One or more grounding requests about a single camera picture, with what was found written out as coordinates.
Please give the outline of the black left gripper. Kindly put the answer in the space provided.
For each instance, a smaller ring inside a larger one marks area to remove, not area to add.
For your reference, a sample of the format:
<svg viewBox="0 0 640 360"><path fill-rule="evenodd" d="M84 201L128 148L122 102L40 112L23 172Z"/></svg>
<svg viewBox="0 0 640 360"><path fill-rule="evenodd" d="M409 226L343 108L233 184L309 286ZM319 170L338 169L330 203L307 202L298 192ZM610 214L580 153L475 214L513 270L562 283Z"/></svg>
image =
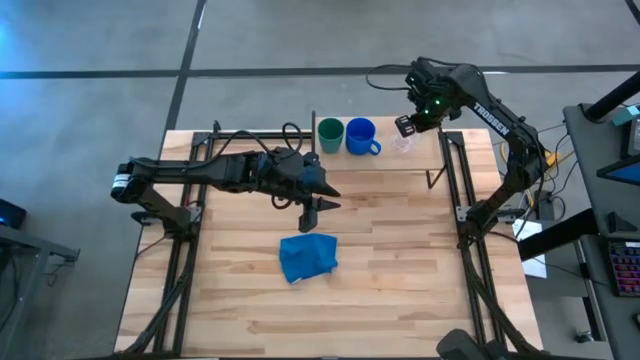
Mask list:
<svg viewBox="0 0 640 360"><path fill-rule="evenodd" d="M267 173L266 190L276 197L302 201L312 193L340 197L341 193L325 181L325 170L315 152L301 154L291 149L274 149ZM315 200L317 211L340 208L341 204L323 198Z"/></svg>

